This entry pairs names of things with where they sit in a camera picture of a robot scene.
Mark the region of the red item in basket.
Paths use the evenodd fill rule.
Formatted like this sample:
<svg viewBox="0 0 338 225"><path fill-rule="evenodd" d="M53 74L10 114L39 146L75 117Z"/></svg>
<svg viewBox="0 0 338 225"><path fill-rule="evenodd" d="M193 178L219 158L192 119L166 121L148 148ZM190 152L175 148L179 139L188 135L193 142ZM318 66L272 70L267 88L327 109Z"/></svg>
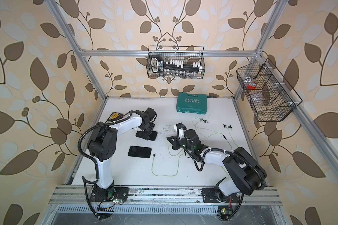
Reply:
<svg viewBox="0 0 338 225"><path fill-rule="evenodd" d="M247 83L245 84L245 87L246 87L247 90L253 91L253 90L256 89L257 84L256 84L255 82L253 82L253 81L250 81L250 82L247 82Z"/></svg>

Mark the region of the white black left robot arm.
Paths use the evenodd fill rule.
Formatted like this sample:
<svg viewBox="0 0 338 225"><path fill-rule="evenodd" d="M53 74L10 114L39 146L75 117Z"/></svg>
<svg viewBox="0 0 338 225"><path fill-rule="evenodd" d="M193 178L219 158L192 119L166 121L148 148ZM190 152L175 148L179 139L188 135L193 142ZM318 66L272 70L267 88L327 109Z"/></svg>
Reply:
<svg viewBox="0 0 338 225"><path fill-rule="evenodd" d="M101 200L116 197L115 183L111 173L111 157L116 150L117 137L135 129L136 137L154 141L157 132L154 131L154 121L157 113L148 108L145 111L129 111L127 117L119 116L116 121L99 122L82 134L78 141L79 153L93 161L95 180L88 181L82 177L84 184L93 184L95 196Z"/></svg>

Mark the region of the blue edged black smartphone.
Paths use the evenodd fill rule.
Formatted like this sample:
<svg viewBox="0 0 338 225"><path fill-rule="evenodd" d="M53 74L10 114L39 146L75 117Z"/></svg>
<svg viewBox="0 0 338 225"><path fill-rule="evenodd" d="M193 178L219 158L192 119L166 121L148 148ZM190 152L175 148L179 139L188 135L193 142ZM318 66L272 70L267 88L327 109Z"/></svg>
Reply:
<svg viewBox="0 0 338 225"><path fill-rule="evenodd" d="M144 134L144 139L145 140L149 140L149 141L155 141L156 140L156 137L157 137L157 131L152 131L152 132L146 132L145 134Z"/></svg>

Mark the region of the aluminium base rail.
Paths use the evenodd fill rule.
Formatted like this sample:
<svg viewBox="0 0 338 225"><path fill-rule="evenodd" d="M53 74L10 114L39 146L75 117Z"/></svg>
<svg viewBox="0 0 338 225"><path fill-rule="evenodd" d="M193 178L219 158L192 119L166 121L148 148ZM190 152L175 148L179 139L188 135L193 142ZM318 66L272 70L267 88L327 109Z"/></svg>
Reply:
<svg viewBox="0 0 338 225"><path fill-rule="evenodd" d="M200 186L129 186L128 191L114 202L92 202L102 214L197 214L218 215L224 208L238 205L240 194L234 194L226 203L218 202ZM58 186L46 209L48 215L57 212L91 213L82 185Z"/></svg>

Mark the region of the green plastic tool case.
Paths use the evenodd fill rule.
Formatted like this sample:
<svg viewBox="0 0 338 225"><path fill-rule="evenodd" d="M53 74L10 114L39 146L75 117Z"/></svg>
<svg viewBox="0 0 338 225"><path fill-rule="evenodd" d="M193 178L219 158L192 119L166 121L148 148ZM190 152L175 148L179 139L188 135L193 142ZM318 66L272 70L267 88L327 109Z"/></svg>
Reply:
<svg viewBox="0 0 338 225"><path fill-rule="evenodd" d="M207 113L207 96L205 94L188 94L181 92L177 97L177 112Z"/></svg>

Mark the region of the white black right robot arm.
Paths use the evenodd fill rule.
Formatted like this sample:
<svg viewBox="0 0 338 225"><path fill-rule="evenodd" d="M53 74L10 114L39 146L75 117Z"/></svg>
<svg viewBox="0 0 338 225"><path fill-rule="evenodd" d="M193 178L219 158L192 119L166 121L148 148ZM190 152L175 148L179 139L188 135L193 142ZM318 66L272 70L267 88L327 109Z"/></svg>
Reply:
<svg viewBox="0 0 338 225"><path fill-rule="evenodd" d="M220 166L229 174L213 188L211 198L217 202L227 202L230 196L240 193L250 196L256 190L265 188L267 173L263 167L242 147L232 151L211 148L203 144L196 131L177 127L177 134L167 137L173 150L184 150L192 159L197 171L201 172L206 164Z"/></svg>

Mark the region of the black yellow battery pack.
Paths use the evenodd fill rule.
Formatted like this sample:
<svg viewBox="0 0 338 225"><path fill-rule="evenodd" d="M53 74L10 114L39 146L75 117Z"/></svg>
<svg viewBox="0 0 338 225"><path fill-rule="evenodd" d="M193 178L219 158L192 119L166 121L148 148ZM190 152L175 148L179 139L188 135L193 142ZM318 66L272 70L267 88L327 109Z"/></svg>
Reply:
<svg viewBox="0 0 338 225"><path fill-rule="evenodd" d="M114 122L114 121L120 120L120 119L122 119L122 117L123 117L123 114L122 114L122 113L113 112L113 113L107 118L106 123Z"/></svg>

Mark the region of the black smartphone on table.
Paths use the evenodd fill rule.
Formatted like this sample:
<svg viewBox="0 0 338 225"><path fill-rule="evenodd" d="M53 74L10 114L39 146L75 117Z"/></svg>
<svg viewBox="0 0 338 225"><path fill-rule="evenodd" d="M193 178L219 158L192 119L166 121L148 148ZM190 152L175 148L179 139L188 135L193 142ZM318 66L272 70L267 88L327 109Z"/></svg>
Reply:
<svg viewBox="0 0 338 225"><path fill-rule="evenodd" d="M129 157L150 158L152 149L142 146L131 146L129 148Z"/></svg>

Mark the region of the black socket holder rail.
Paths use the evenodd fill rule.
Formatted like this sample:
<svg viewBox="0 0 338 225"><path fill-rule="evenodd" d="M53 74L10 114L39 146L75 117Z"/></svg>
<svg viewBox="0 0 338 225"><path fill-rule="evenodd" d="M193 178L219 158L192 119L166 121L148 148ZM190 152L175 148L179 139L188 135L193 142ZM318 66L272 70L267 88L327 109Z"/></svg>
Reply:
<svg viewBox="0 0 338 225"><path fill-rule="evenodd" d="M169 56L160 56L158 54L150 55L147 58L146 69L148 76L172 76L185 79L202 79L205 73L205 67L193 57L185 61L181 57L179 59Z"/></svg>

